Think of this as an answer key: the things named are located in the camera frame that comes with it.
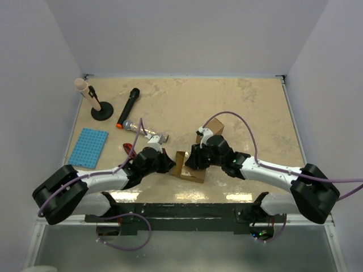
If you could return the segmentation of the small cardboard box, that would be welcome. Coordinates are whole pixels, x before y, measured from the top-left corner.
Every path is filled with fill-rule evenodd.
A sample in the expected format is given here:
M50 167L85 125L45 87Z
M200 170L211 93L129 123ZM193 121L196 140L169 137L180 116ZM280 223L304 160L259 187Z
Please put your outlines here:
M225 126L219 119L213 118L202 127L210 129L214 135L221 135Z

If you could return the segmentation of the red black utility knife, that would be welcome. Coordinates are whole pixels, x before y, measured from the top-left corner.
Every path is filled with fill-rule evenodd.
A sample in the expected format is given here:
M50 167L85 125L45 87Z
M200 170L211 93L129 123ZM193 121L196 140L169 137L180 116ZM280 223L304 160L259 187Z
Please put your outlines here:
M131 158L133 158L137 155L137 153L135 151L131 151L131 149L132 149L131 143L124 143L123 149L127 153L127 155L130 155Z

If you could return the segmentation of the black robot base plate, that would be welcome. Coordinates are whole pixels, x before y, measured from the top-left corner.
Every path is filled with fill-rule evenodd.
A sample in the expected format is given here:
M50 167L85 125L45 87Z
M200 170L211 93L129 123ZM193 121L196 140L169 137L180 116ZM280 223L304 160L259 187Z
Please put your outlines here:
M104 216L86 215L87 223L116 223L119 234L139 231L232 232L247 235L257 224L283 223L283 215L267 215L253 203L117 203Z

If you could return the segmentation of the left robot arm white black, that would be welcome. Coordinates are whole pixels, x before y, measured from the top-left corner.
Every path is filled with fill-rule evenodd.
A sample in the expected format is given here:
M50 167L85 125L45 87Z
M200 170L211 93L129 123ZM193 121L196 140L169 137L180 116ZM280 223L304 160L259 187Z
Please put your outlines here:
M38 217L48 224L58 224L74 213L89 194L108 190L126 190L141 183L152 173L168 173L176 163L165 149L145 147L124 166L105 171L77 171L70 164L62 166L39 185L32 197L39 207Z

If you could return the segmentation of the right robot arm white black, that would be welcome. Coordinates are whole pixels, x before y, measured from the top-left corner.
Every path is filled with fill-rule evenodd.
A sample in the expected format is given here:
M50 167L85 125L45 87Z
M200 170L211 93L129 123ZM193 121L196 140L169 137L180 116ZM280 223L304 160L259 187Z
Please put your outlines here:
M279 195L262 193L244 213L247 219L260 223L278 214L301 214L313 223L323 224L340 196L338 189L315 165L299 168L257 163L250 154L234 151L220 135L194 144L185 164L194 170L218 166L230 177L259 181L284 190Z

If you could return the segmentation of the taped cardboard box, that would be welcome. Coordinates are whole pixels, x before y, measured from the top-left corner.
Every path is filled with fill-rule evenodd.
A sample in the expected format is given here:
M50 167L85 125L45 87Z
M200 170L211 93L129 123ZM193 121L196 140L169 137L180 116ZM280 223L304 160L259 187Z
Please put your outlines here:
M181 180L191 182L204 183L206 170L194 170L185 165L189 158L189 153L185 151L177 151L175 155L176 165L170 170L170 175L177 177Z

